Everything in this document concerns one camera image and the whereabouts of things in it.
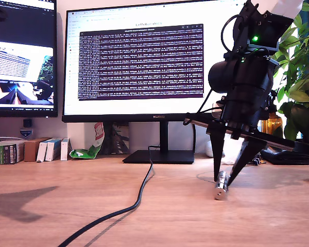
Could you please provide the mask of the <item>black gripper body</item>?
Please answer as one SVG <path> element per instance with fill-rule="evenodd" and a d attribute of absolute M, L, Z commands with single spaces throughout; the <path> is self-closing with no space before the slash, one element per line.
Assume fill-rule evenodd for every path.
<path fill-rule="evenodd" d="M 198 111 L 197 113 L 187 113 L 184 124 L 203 126 L 207 129 L 207 134 L 228 133 L 233 139 L 242 137 L 260 140 L 265 142 L 266 145 L 285 150 L 292 150 L 295 146 L 295 142 L 292 140 L 266 134 L 257 129 L 261 114 L 264 113 L 265 117 L 268 116 L 268 113 L 262 107 L 252 115 L 244 112 L 236 103 L 227 103 L 214 109 L 222 110 L 219 118 L 215 118 L 206 111 Z"/>

